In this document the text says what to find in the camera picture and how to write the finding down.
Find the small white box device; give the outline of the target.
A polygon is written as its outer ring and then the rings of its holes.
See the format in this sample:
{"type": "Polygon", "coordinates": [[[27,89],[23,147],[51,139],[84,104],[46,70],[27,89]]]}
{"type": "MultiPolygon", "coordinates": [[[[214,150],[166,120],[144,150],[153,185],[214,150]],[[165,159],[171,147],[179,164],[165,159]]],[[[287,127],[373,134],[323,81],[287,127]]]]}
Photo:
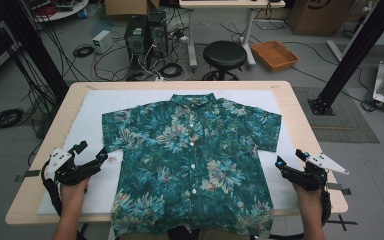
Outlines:
{"type": "Polygon", "coordinates": [[[102,30],[92,39],[92,42],[95,51],[99,54],[105,53],[113,45],[111,33],[107,30],[102,30]]]}

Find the person's khaki trouser legs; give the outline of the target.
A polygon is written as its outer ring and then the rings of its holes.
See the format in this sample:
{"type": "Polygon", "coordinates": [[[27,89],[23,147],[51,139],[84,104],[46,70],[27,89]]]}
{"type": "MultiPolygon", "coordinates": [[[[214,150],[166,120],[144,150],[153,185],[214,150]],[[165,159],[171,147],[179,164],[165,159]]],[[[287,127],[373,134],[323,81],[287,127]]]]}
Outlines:
{"type": "Polygon", "coordinates": [[[173,233],[127,233],[119,240],[251,240],[249,235],[241,235],[219,229],[201,229],[193,235],[187,231],[175,230],[173,233]]]}

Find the small cardboard box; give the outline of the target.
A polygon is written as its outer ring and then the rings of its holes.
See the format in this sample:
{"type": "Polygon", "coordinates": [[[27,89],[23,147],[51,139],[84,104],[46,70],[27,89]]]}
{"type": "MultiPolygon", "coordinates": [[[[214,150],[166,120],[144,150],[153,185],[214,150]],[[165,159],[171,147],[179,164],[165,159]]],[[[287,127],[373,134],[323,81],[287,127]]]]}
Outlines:
{"type": "Polygon", "coordinates": [[[160,0],[105,0],[105,11],[108,16],[147,15],[160,6],[160,0]]]}

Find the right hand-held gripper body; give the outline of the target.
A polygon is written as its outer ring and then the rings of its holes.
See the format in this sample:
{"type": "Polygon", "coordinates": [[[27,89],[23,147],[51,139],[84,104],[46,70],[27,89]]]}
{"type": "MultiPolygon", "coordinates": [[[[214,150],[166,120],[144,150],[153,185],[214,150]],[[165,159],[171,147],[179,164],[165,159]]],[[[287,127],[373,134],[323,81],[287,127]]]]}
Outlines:
{"type": "Polygon", "coordinates": [[[329,171],[348,175],[349,171],[324,153],[313,154],[307,159],[303,171],[292,168],[290,181],[306,191],[322,190],[327,183],[329,171]]]}

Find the person's right hand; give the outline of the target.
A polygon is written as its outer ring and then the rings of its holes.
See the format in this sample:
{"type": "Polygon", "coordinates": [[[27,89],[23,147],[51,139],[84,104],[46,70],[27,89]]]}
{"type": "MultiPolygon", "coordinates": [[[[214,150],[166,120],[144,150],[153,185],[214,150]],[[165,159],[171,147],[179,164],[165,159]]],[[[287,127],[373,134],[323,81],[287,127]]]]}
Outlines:
{"type": "Polygon", "coordinates": [[[320,221],[322,217],[321,191],[306,191],[303,187],[292,184],[297,197],[301,216],[305,220],[320,221]]]}

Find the person's left hand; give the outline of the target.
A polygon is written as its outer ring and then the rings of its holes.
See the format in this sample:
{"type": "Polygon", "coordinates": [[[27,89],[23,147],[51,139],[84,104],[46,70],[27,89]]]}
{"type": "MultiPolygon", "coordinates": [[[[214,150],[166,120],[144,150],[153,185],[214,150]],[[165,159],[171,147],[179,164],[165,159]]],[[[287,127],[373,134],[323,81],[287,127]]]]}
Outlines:
{"type": "Polygon", "coordinates": [[[63,216],[78,216],[81,213],[85,189],[88,187],[89,178],[76,185],[62,184],[60,187],[63,216]]]}

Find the teal floral short-sleeve shirt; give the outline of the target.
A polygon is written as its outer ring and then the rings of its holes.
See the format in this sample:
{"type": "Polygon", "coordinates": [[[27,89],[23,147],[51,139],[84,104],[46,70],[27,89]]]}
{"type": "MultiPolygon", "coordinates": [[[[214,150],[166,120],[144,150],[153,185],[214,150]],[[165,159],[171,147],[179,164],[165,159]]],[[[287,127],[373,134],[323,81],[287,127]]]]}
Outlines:
{"type": "Polygon", "coordinates": [[[276,151],[280,128],[280,115],[212,94],[103,114],[105,149],[123,153],[115,235],[184,226],[268,237],[273,203],[259,154],[276,151]]]}

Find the black tape cross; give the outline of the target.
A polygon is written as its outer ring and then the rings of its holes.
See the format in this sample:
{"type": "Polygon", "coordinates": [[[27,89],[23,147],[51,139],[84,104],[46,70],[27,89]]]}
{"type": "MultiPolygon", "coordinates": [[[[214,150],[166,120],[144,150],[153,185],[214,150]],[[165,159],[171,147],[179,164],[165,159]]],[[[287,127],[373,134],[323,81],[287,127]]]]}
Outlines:
{"type": "Polygon", "coordinates": [[[342,215],[338,215],[338,221],[337,221],[337,224],[340,224],[343,228],[343,231],[347,231],[347,226],[348,225],[358,225],[357,222],[355,221],[348,221],[348,220],[344,220],[342,215]]]}

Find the black computer tower green label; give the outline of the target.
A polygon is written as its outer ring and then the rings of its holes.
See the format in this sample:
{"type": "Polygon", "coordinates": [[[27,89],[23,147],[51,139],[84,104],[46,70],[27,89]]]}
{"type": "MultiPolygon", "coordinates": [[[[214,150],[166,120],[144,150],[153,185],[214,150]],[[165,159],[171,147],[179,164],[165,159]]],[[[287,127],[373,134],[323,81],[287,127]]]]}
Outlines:
{"type": "Polygon", "coordinates": [[[147,47],[147,16],[132,15],[128,21],[124,39],[130,58],[130,66],[133,69],[140,69],[140,61],[146,53],[147,47]]]}

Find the large cardboard box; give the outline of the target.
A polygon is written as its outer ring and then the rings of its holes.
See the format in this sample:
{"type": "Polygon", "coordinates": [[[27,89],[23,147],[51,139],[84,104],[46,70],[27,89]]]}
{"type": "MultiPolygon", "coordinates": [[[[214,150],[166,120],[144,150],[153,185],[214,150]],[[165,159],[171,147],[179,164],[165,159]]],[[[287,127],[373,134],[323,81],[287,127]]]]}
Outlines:
{"type": "Polygon", "coordinates": [[[336,35],[356,0],[295,0],[288,19],[297,35],[336,35]]]}

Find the white desk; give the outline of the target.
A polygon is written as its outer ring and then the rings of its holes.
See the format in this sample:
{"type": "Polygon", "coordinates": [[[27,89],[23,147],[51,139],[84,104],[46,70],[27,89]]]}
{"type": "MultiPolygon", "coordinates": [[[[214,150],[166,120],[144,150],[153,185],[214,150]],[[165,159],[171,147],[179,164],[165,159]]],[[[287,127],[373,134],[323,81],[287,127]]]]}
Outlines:
{"type": "Polygon", "coordinates": [[[249,46],[249,37],[252,30],[255,12],[258,9],[282,8],[286,5],[286,3],[283,0],[179,0],[179,5],[181,8],[189,11],[189,37],[187,50],[189,65],[192,69],[195,69],[198,66],[194,41],[195,17],[197,17],[195,10],[203,8],[207,14],[210,13],[211,9],[220,9],[227,14],[234,14],[234,9],[247,11],[245,32],[239,38],[239,43],[247,53],[248,67],[254,67],[256,65],[256,61],[249,46]]]}

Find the black metal stand post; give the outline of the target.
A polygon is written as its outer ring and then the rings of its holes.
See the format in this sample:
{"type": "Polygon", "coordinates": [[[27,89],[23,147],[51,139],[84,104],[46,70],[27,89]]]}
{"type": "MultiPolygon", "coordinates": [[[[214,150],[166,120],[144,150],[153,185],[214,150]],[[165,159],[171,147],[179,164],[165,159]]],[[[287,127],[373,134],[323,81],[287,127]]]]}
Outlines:
{"type": "Polygon", "coordinates": [[[335,99],[383,33],[384,0],[379,0],[354,35],[354,40],[321,93],[316,99],[308,100],[314,115],[332,115],[335,99]]]}
{"type": "Polygon", "coordinates": [[[62,101],[69,87],[28,18],[20,0],[0,0],[0,12],[11,32],[25,47],[30,58],[51,88],[57,101],[62,101]]]}

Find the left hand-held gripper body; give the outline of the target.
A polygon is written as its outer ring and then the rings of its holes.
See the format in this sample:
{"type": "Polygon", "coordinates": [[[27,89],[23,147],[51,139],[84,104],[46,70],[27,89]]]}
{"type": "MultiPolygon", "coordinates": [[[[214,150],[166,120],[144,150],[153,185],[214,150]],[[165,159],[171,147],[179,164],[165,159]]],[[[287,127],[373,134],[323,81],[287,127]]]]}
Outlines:
{"type": "Polygon", "coordinates": [[[54,180],[65,185],[76,185],[91,177],[94,170],[81,170],[80,166],[74,163],[76,153],[72,154],[60,148],[55,148],[44,170],[45,180],[54,180]]]}

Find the black round stool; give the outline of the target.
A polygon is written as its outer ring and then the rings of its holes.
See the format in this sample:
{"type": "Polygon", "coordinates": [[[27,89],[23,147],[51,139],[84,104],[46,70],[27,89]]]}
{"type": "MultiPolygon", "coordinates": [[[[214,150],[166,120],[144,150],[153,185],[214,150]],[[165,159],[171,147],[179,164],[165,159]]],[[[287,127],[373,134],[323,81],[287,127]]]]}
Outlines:
{"type": "Polygon", "coordinates": [[[238,81],[238,77],[231,73],[233,69],[241,69],[247,60],[247,53],[242,46],[231,41],[215,41],[207,45],[203,51],[204,60],[214,67],[203,76],[207,81],[223,81],[226,75],[232,81],[238,81]]]}

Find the grey floor mat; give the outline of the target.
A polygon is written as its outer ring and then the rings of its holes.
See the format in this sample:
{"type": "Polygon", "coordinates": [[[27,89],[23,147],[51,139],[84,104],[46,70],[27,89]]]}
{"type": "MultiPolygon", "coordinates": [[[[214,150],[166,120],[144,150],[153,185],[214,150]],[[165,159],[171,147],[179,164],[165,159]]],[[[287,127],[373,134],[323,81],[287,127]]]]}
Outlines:
{"type": "Polygon", "coordinates": [[[330,113],[316,115],[310,101],[321,92],[320,88],[294,87],[293,91],[319,142],[378,143],[379,140],[358,110],[355,103],[339,95],[330,113]]]}

